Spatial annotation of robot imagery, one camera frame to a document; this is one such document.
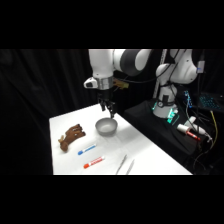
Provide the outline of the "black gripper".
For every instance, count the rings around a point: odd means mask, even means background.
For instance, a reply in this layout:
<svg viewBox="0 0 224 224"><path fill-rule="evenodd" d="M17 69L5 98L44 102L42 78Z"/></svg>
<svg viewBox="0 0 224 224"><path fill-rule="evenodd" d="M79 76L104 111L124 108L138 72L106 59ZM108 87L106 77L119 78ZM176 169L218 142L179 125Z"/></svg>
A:
<svg viewBox="0 0 224 224"><path fill-rule="evenodd" d="M113 119L115 117L115 102L112 100L113 90L99 90L97 93L97 97L102 111L108 109L111 112L111 118Z"/></svg>

